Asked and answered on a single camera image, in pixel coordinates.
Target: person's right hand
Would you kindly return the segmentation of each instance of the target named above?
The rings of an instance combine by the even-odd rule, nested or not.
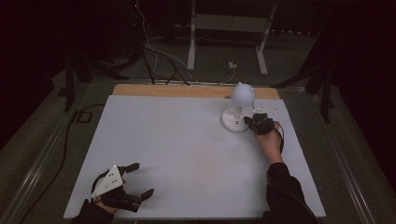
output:
[[[275,128],[279,128],[279,124],[277,122],[275,123]],[[266,135],[258,135],[254,133],[254,136],[259,142],[262,152],[270,164],[275,162],[283,162],[280,153],[281,139],[275,130],[272,130]]]

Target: white tabletop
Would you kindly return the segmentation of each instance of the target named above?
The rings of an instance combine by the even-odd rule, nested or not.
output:
[[[128,194],[155,189],[127,219],[261,218],[268,163],[251,130],[227,131],[221,124],[228,99],[109,96],[64,217],[78,215],[94,179],[113,165],[140,163],[123,178]],[[285,131],[283,158],[303,187],[317,217],[325,212],[282,100],[256,100],[277,111],[269,117]]]

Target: floor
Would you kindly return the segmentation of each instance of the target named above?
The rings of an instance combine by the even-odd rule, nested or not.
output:
[[[263,77],[259,74],[254,53],[256,40],[242,35],[229,37],[208,33],[199,38],[195,71],[192,73],[188,73],[183,64],[186,63],[188,55],[187,37],[169,40],[160,36],[149,36],[145,52],[148,64],[155,68],[157,84],[164,84],[172,76],[174,66],[161,58],[155,63],[155,55],[161,54],[153,52],[153,49],[166,53],[180,71],[181,76],[171,80],[169,84],[182,84],[183,78],[191,85],[233,85],[240,81],[265,87],[296,75],[315,43],[315,38],[309,35],[271,33],[264,49],[269,75]],[[228,67],[229,62],[236,63],[234,70]],[[71,123],[67,129],[73,112],[85,106],[105,104],[107,96],[118,83],[150,83],[147,67],[142,61],[120,72],[130,78],[127,81],[115,80],[98,71],[92,71],[95,77],[91,83],[76,83],[76,101],[70,112],[64,112],[65,99],[57,95],[59,89],[64,87],[64,71],[56,76],[53,93],[1,150],[0,168],[3,179],[6,180],[0,185],[2,216],[9,214],[7,207],[18,204],[20,206],[12,207],[16,208],[12,210],[16,215],[14,221],[27,214],[23,223],[69,222],[63,219],[64,209],[103,107],[99,105],[88,109],[92,112],[90,123]],[[329,224],[396,223],[395,193],[381,173],[337,87],[332,86],[334,108],[329,111],[331,123],[327,124],[318,112],[320,92],[318,95],[307,95],[304,92],[308,80],[302,79],[278,91],[290,112],[327,213],[320,221]],[[47,149],[48,154],[43,156],[41,152]],[[40,155],[41,158],[47,158],[47,162],[37,164],[36,158]],[[46,189],[62,164],[64,155],[61,172]],[[20,192],[22,181],[30,176],[32,167],[36,167],[38,177],[32,180],[35,187]],[[45,194],[35,203],[43,191]],[[126,221],[115,220],[114,223]]]

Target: black sleeve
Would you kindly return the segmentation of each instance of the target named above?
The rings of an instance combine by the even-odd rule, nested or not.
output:
[[[110,224],[114,215],[94,203],[84,201],[79,215],[72,219],[71,224]]]
[[[268,169],[267,176],[276,182],[283,192],[275,189],[274,185],[267,185],[266,196],[271,211],[262,214],[265,223],[317,223],[307,209],[300,182],[290,175],[285,163],[272,164]],[[284,191],[292,193],[299,202]]]

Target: wearable hand device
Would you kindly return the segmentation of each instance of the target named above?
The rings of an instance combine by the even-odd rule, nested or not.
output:
[[[244,117],[245,123],[255,134],[266,135],[272,130],[275,130],[280,137],[280,153],[283,151],[284,138],[283,135],[275,128],[276,121],[268,118],[266,113],[254,114],[252,118]]]
[[[154,193],[154,189],[150,189],[140,195],[140,197],[129,195],[123,190],[122,175],[131,173],[139,169],[140,164],[134,163],[129,166],[113,166],[111,170],[99,175],[92,185],[92,198],[100,196],[104,205],[116,207],[119,209],[137,212],[140,204],[149,199]],[[96,187],[99,179],[103,178],[101,183]]]

